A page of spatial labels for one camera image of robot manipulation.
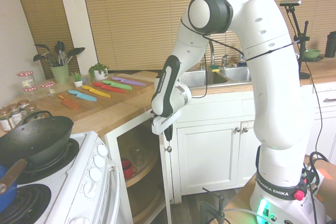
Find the wok handle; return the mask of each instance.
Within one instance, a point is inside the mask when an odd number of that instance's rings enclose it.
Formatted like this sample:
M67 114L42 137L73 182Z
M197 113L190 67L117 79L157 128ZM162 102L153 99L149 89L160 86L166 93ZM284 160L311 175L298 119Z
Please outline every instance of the wok handle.
M42 113L47 113L47 114L49 114L49 116L52 116L52 114L49 111L46 111L46 110L37 111L37 112L34 112L34 113L26 116L26 118L22 122L22 125L26 124L29 118L33 117L34 115L38 115L38 114L42 114Z
M26 168L27 162L25 159L20 159L6 172L0 179L0 195L7 192L10 186L14 183L21 172Z

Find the oven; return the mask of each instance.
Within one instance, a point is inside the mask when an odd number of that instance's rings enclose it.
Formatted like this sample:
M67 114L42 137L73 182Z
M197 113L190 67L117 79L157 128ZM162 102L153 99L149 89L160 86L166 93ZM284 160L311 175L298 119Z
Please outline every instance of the oven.
M60 161L19 176L1 224L124 224L120 171L103 141L93 131L72 134L66 152Z

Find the green knife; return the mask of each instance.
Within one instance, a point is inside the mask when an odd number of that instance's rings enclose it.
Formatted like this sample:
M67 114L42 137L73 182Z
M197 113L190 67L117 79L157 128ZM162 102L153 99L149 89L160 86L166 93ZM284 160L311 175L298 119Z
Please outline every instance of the green knife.
M116 83L113 81L102 80L102 83L110 85L111 87L119 88L119 89L129 89L129 90L132 89L132 87L129 85L120 84L120 83Z

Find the potted plant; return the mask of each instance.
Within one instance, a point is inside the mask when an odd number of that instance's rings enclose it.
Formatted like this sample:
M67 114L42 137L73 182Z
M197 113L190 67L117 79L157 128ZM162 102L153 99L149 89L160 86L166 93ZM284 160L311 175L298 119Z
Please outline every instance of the potted plant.
M108 75L108 72L107 72L108 69L109 69L108 66L105 66L101 63L97 63L93 65L92 67L90 67L89 74L91 77L91 81L93 81L93 79L95 79L96 81L106 79Z
M45 59L49 62L52 74L54 75L57 83L69 82L69 69L68 63L74 55L78 55L85 50L85 47L72 48L65 54L65 45L62 41L57 41L54 50L55 56L47 45L35 44L36 47L45 48L47 51L44 54L37 54L33 57L33 61Z
M83 86L82 75L80 74L80 72L73 72L71 74L72 74L72 77L74 78L74 84L76 88Z

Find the stainless steel sink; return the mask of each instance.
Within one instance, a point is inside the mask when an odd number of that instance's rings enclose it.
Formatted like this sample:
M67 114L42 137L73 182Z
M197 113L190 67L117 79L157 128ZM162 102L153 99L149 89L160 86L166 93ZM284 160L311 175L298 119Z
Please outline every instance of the stainless steel sink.
M179 81L190 89L204 88L206 85L206 71L190 69L181 75ZM208 87L224 87L251 83L251 77L247 67L220 68L220 72L207 71Z

